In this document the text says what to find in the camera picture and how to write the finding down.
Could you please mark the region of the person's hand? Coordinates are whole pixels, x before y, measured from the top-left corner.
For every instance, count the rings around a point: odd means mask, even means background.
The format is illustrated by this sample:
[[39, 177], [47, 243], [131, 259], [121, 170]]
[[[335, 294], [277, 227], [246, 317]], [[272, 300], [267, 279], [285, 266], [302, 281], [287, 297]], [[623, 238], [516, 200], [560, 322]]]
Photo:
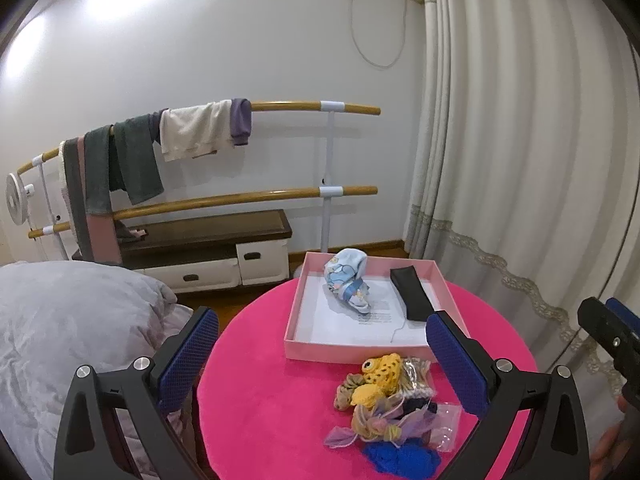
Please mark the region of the person's hand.
[[617, 407], [624, 419], [605, 430], [590, 457], [590, 479], [639, 478], [639, 410], [623, 396]]

